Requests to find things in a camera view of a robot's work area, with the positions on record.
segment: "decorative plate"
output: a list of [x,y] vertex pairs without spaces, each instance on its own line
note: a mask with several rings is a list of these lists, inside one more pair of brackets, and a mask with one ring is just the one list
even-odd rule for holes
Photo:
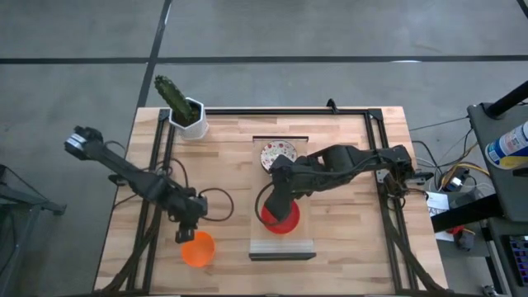
[[284,140],[273,140],[261,152],[261,164],[267,172],[279,155],[285,155],[291,161],[297,159],[297,150],[293,145]]

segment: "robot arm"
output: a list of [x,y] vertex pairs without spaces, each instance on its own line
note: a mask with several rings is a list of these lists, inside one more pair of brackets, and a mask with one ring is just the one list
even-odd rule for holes
[[197,196],[195,188],[180,186],[164,175],[137,168],[108,149],[101,132],[93,128],[75,127],[75,133],[64,142],[64,148],[80,160],[94,160],[105,165],[125,179],[135,194],[166,210],[171,221],[180,223],[177,243],[194,239],[198,219],[207,215],[207,199]]
[[290,213],[294,199],[345,185],[362,172],[380,169],[389,170],[392,184],[404,185],[414,175],[411,157],[402,145],[377,150],[333,145],[300,156],[294,162],[281,155],[270,168],[274,189],[264,207],[277,221],[282,221]]

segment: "wooden table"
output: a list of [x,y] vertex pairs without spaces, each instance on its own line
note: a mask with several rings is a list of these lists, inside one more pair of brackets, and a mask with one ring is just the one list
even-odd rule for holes
[[[381,109],[389,145],[405,145],[414,158],[403,108]],[[127,159],[138,167],[149,165],[158,112],[158,108],[140,108],[135,118]],[[153,269],[152,294],[349,295],[394,292],[372,172],[362,173],[349,185],[303,198],[309,199],[309,219],[317,253],[314,259],[251,262],[248,258],[253,215],[250,203],[253,190],[252,137],[308,136],[308,153],[332,144],[351,144],[368,149],[363,117],[208,115],[208,121],[210,130],[201,141],[184,142],[177,137],[172,156],[185,165],[191,186],[198,190],[217,186],[228,191],[234,199],[235,211],[233,217],[223,223],[199,222],[199,229],[212,234],[216,241],[214,260],[204,268],[191,268],[182,261],[180,247],[174,243],[177,224],[169,222],[164,214]],[[176,164],[172,167],[176,174],[174,178],[183,183],[181,169]],[[122,188],[116,201],[131,194],[130,189]],[[221,217],[229,211],[227,199],[220,194],[211,192],[208,199],[210,217]],[[95,289],[108,284],[130,255],[140,201],[140,198],[134,198],[114,210]],[[423,196],[407,196],[403,212],[412,251],[435,281],[446,287]],[[406,279],[401,255],[398,261],[402,277]]]

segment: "cactus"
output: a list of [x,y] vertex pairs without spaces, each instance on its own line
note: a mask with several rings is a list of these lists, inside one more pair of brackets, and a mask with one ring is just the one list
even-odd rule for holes
[[171,107],[174,120],[178,124],[186,127],[200,119],[200,111],[189,104],[182,92],[169,78],[157,75],[154,79],[154,86],[158,90],[158,94]]

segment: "potted cactus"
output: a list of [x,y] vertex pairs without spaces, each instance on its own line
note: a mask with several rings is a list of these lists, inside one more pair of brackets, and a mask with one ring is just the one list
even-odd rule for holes
[[184,97],[176,85],[163,75],[156,76],[154,86],[171,108],[169,121],[180,131],[183,139],[204,138],[209,129],[204,105],[192,98]]

